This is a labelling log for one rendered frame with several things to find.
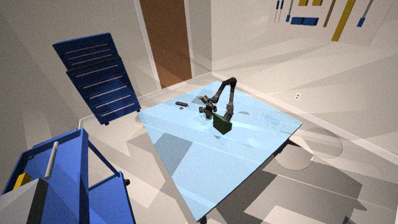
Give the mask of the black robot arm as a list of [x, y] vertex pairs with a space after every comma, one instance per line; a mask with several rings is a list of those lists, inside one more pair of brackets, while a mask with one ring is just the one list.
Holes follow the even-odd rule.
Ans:
[[[230, 97], [229, 97], [229, 103], [227, 104], [227, 113], [225, 113], [224, 118], [225, 120], [229, 121], [232, 119], [232, 115], [234, 115], [234, 106], [233, 106], [233, 100], [234, 100], [234, 90], [235, 90], [235, 86], [236, 86], [237, 80], [235, 77], [231, 77], [230, 79], [227, 79], [226, 81], [223, 81], [221, 86], [219, 87], [218, 91], [216, 92], [216, 94], [212, 97], [212, 98], [208, 98], [207, 95], [203, 96], [201, 98], [201, 100], [204, 102], [204, 104], [206, 104], [206, 107], [208, 109], [212, 109], [213, 103], [217, 103], [220, 97], [220, 94], [222, 93], [222, 91], [224, 90], [226, 85], [230, 85], [231, 89], [230, 89]], [[211, 101], [211, 102], [209, 102]], [[206, 116], [212, 116], [213, 112], [211, 112], [211, 110], [206, 110], [205, 111]]]

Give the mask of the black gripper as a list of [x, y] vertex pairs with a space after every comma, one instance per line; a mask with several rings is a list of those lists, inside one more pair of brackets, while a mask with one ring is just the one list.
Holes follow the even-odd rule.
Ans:
[[213, 110], [213, 112], [217, 112], [217, 107], [214, 106], [212, 109], [208, 109], [206, 106], [204, 108], [203, 107], [199, 107], [199, 113], [203, 113], [203, 111], [205, 113], [206, 110], [211, 110], [211, 112]]

